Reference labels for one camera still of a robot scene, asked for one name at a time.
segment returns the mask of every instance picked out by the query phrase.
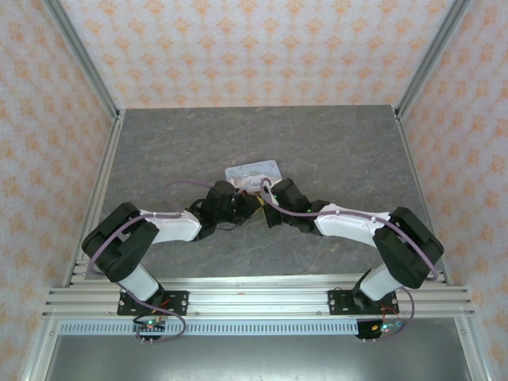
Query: wire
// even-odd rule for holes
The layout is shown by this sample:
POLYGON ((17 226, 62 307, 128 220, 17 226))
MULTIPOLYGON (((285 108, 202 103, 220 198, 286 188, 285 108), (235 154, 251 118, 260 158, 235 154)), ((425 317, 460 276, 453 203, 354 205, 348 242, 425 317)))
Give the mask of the wire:
POLYGON ((271 193, 269 193, 268 191, 266 191, 264 189, 264 184, 265 183, 269 183, 271 185, 271 180, 269 178, 264 178, 264 179, 261 180, 261 184, 260 184, 261 194, 265 194, 265 195, 268 196, 268 197, 266 197, 264 199, 264 201, 267 204, 269 204, 272 208, 274 208, 275 210, 278 210, 280 213, 287 214, 288 216, 293 216, 293 217, 320 217, 320 216, 332 216, 332 215, 338 215, 338 214, 345 214, 345 215, 348 215, 348 216, 355 216, 355 217, 364 218, 366 220, 372 220, 372 219, 374 219, 377 222, 381 222, 382 224, 388 226, 390 229, 392 229, 394 232, 396 232, 400 237, 402 237, 411 246, 411 248, 413 248, 413 250, 421 257, 421 259, 425 262, 425 264, 430 269, 430 271, 432 272, 432 275, 433 275, 433 277, 431 279, 428 279, 428 280, 436 281, 438 279, 437 269, 434 267, 432 262, 430 262, 429 258, 425 255, 425 253, 418 247, 418 245, 407 234, 405 234, 398 226, 392 224, 391 222, 385 220, 384 218, 377 217, 377 216, 374 216, 372 214, 356 212, 356 211, 353 211, 353 210, 343 210, 343 209, 340 209, 340 210, 330 210, 330 211, 327 211, 327 212, 316 212, 316 213, 291 212, 290 210, 285 210, 285 209, 281 208, 280 206, 276 205, 271 200, 271 193))
POLYGON ((164 186, 164 188, 162 189, 162 199, 166 200, 167 202, 169 202, 169 204, 172 205, 173 207, 175 207, 175 209, 177 209, 177 210, 183 209, 182 206, 180 204, 178 204, 177 202, 174 202, 174 201, 168 199, 165 196, 167 189, 169 187, 173 186, 173 185, 176 185, 176 184, 190 184, 190 185, 195 185, 197 187, 203 187, 203 188, 208 188, 208 189, 213 187, 213 185, 210 185, 210 184, 207 184, 207 183, 202 183, 200 181, 195 181, 195 180, 186 180, 186 179, 171 181, 169 184, 166 184, 164 186))
POLYGON ((381 303, 381 309, 383 310, 383 323, 384 323, 384 318, 387 316, 387 309, 384 307, 384 304, 381 303))
POLYGON ((413 318, 414 318, 414 299, 413 299, 413 295, 405 287, 401 287, 399 290, 404 291, 407 294, 407 296, 410 297, 411 315, 410 315, 409 319, 407 319, 406 324, 404 324, 399 330, 397 330, 397 332, 392 333, 390 336, 380 337, 379 339, 377 339, 377 341, 386 341, 386 340, 391 339, 394 336, 400 335, 402 332, 404 332, 407 329, 407 326, 413 321, 413 318))
POLYGON ((381 305, 381 307, 382 307, 382 308, 384 308, 385 310, 389 310, 389 311, 393 312, 393 313, 394 313, 394 315, 397 317, 397 319, 398 319, 398 320, 400 320, 400 317, 399 317, 399 315, 398 315, 398 312, 397 312, 395 309, 393 309, 393 308, 391 308, 391 307, 389 307, 389 306, 388 306, 388 307, 385 307, 384 305, 381 305))
POLYGON ((224 229, 224 228, 215 228, 215 230, 222 230, 222 231, 224 231, 224 232, 230 232, 231 230, 236 229, 238 226, 240 226, 240 225, 234 225, 234 227, 232 227, 232 228, 227 228, 227 229, 224 229))

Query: white cable tray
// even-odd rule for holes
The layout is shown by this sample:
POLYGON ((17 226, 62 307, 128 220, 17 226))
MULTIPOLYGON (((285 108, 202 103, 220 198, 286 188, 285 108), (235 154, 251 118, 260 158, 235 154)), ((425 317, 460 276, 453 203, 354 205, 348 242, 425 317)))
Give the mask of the white cable tray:
MULTIPOLYGON (((173 335, 180 321, 166 321, 166 329, 146 333, 173 335)), ((130 336, 136 325, 126 320, 62 320, 63 336, 130 336)), ((352 319, 316 320, 197 320, 187 322, 187 336, 285 336, 285 335, 356 335, 358 325, 352 319)))

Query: wall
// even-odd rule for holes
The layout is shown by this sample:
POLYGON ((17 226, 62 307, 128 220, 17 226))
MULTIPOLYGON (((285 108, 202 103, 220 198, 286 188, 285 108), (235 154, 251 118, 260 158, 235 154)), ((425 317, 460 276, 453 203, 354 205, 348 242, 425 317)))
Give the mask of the wall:
POLYGON ((19 379, 59 286, 110 119, 40 0, 0 4, 0 379, 19 379))
POLYGON ((508 375, 508 7, 473 1, 404 121, 433 224, 508 375))
POLYGON ((63 0, 117 106, 393 104, 452 0, 63 0))

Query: robotic arm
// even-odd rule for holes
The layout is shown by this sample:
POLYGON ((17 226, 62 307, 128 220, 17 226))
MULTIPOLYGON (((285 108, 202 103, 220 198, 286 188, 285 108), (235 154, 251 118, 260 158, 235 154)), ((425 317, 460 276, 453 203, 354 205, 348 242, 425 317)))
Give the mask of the robotic arm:
POLYGON ((212 234, 217 224, 241 225, 263 208, 269 228, 286 223, 302 233, 348 238, 379 250, 384 264, 368 271, 350 292, 349 302, 365 314, 400 287, 419 288, 443 254, 441 243, 407 208, 371 214, 322 200, 310 202, 290 179, 273 186, 262 182, 261 190, 264 204, 254 194, 217 181, 206 198, 173 214, 139 210, 127 202, 87 236, 82 248, 92 259, 90 265, 95 259, 94 264, 109 281, 151 306, 160 306, 165 290, 140 264, 151 244, 200 241, 212 234))

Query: gray marble table surface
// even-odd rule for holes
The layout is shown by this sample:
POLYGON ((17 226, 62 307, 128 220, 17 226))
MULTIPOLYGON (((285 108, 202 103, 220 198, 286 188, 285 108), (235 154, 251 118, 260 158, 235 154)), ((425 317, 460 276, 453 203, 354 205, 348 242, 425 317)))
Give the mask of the gray marble table surface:
MULTIPOLYGON (((127 110, 102 208, 122 202, 174 211, 234 165, 275 160, 309 200, 372 212, 423 205, 389 106, 299 106, 127 110)), ((155 277, 361 273, 382 263, 374 248, 337 237, 269 229, 259 213, 203 241, 153 245, 143 259, 155 277)))

